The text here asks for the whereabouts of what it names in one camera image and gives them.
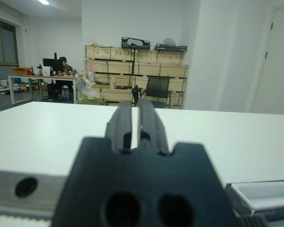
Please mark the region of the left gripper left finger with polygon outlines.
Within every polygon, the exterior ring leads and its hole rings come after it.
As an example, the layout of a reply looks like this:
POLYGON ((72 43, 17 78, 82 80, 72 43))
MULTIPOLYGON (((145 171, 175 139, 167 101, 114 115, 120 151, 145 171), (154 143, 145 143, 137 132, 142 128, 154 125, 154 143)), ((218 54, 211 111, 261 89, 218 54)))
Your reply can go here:
POLYGON ((116 153, 131 151, 132 141, 132 104, 121 102, 106 124, 106 138, 111 140, 112 150, 116 153))

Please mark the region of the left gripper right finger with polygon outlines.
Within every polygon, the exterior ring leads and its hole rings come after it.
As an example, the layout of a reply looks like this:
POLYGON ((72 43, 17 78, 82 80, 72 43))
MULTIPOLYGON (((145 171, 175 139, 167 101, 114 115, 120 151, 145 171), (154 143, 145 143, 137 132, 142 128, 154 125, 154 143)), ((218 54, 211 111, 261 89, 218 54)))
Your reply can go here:
POLYGON ((169 155, 165 127, 151 101, 140 99, 138 102, 138 146, 139 153, 169 155))

